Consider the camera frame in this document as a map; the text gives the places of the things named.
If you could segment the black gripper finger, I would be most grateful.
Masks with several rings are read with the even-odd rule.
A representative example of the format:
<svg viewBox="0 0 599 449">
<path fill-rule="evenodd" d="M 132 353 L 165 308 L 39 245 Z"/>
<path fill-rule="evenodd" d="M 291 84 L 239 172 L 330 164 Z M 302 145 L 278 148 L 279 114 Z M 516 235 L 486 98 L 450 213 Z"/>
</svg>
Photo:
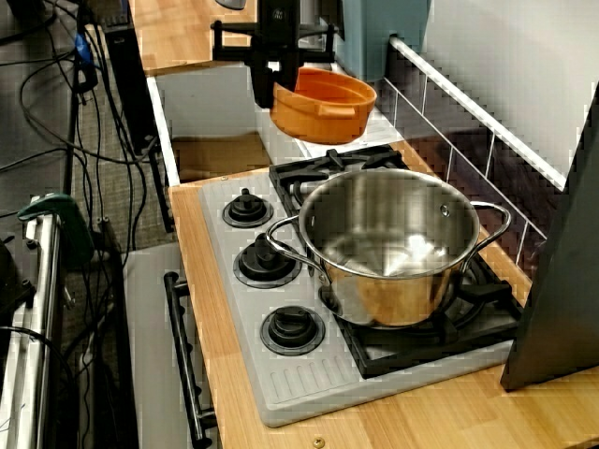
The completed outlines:
<svg viewBox="0 0 599 449">
<path fill-rule="evenodd" d="M 296 89 L 300 68 L 299 57 L 298 54 L 285 54 L 280 59 L 278 83 L 290 92 Z"/>
<path fill-rule="evenodd" d="M 278 72 L 268 65 L 254 65 L 251 67 L 251 78 L 255 102 L 262 109 L 271 109 L 274 103 L 274 83 L 277 81 Z"/>
</svg>

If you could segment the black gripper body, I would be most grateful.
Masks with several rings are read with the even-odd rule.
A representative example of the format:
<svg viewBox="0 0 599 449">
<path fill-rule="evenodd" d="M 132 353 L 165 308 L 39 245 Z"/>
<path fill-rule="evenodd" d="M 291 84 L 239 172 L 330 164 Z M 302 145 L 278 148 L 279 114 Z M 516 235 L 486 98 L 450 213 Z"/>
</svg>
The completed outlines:
<svg viewBox="0 0 599 449">
<path fill-rule="evenodd" d="M 333 25 L 302 24 L 299 1 L 259 1 L 253 22 L 216 21 L 211 24 L 211 29 L 214 61 L 321 64 L 331 63 L 335 58 L 333 43 L 337 28 Z M 248 36 L 250 44 L 247 47 L 226 46 L 225 33 Z M 302 48 L 300 41 L 309 36 L 324 36 L 325 48 Z"/>
</svg>

